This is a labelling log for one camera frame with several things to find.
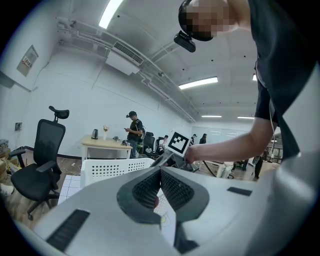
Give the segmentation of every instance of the chair armrest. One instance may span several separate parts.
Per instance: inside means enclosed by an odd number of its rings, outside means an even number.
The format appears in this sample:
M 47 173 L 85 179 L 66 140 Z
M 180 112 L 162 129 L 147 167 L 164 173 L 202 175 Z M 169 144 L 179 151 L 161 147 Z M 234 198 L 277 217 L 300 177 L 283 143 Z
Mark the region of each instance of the chair armrest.
M 11 151 L 9 153 L 9 158 L 8 159 L 10 160 L 12 157 L 21 156 L 24 153 L 26 153 L 26 151 L 24 149 L 17 149 L 17 150 Z
M 39 166 L 37 169 L 35 169 L 37 172 L 40 172 L 40 173 L 43 173 L 43 172 L 46 172 L 46 171 L 49 171 L 51 168 L 55 167 L 56 166 L 56 162 L 55 161 L 49 161 L 49 162 L 46 162 L 45 164 Z

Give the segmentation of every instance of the short sleeve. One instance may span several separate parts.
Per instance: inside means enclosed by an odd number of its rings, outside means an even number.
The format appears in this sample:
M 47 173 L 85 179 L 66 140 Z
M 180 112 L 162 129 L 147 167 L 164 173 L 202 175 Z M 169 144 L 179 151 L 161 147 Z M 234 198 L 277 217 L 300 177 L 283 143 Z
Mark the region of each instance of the short sleeve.
M 142 122 L 139 121 L 139 122 L 136 124 L 136 127 L 138 128 L 138 131 L 142 130 L 142 129 L 143 129 Z
M 270 120 L 270 95 L 261 82 L 258 80 L 258 100 L 256 103 L 255 117 Z M 274 112 L 272 121 L 278 124 L 276 112 Z

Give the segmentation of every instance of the white shoe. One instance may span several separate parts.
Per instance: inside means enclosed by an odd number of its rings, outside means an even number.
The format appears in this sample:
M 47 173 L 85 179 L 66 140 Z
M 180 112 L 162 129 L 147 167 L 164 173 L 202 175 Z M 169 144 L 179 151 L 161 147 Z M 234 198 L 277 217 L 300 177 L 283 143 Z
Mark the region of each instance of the white shoe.
M 10 196 L 15 191 L 14 186 L 7 186 L 2 183 L 0 183 L 0 186 L 1 186 L 1 190 L 0 190 L 1 196 L 4 196 L 4 197 Z

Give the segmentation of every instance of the human hand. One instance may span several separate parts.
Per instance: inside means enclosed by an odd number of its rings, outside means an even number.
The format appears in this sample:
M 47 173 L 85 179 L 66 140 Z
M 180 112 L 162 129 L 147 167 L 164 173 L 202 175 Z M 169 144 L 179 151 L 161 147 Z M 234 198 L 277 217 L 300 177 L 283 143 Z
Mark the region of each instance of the human hand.
M 198 147 L 197 145 L 189 146 L 185 152 L 184 159 L 186 162 L 192 164 L 195 161 L 200 160 L 198 156 Z

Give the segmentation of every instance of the ceiling light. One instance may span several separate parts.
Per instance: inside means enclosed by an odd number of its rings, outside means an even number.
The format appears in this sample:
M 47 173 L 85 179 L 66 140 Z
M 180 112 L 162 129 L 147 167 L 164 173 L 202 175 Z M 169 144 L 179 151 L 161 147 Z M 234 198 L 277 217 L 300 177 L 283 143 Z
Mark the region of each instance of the ceiling light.
M 99 26 L 106 29 L 112 19 L 112 17 L 115 15 L 118 7 L 121 5 L 123 0 L 110 0 L 108 5 L 106 6 L 104 13 L 101 17 L 101 20 L 99 22 Z
M 218 77 L 215 76 L 215 77 L 206 78 L 206 79 L 202 79 L 194 82 L 188 82 L 188 83 L 179 85 L 179 88 L 183 90 L 190 87 L 203 86 L 203 85 L 208 85 L 213 83 L 218 83 Z
M 255 119 L 252 116 L 238 116 L 238 119 Z
M 202 115 L 203 118 L 222 118 L 222 115 Z

